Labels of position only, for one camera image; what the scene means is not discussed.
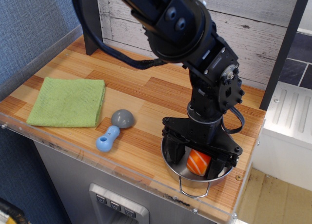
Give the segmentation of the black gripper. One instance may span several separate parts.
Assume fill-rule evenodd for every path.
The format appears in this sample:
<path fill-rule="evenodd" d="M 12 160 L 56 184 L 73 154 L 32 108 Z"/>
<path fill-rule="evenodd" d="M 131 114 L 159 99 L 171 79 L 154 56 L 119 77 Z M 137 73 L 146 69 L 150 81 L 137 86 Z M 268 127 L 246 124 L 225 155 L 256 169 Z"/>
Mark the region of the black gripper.
<path fill-rule="evenodd" d="M 230 136 L 242 130 L 227 129 L 223 117 L 215 120 L 199 117 L 195 119 L 165 117 L 162 130 L 170 159 L 178 164 L 185 154 L 185 147 L 202 152 L 212 157 L 207 179 L 223 176 L 227 167 L 235 167 L 243 149 Z"/>

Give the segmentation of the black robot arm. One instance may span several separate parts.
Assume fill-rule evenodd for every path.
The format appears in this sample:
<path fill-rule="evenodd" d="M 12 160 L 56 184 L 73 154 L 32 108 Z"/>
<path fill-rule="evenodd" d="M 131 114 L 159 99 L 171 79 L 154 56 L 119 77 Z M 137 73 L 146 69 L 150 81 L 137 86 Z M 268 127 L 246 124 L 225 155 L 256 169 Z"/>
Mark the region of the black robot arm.
<path fill-rule="evenodd" d="M 225 128 L 227 111 L 238 114 L 244 91 L 237 55 L 216 32 L 216 25 L 199 0 L 122 0 L 142 23 L 153 53 L 163 62 L 189 70 L 192 97 L 186 118 L 163 119 L 163 143 L 173 163 L 186 147 L 211 157 L 204 175 L 216 178 L 236 166 L 242 148 Z"/>

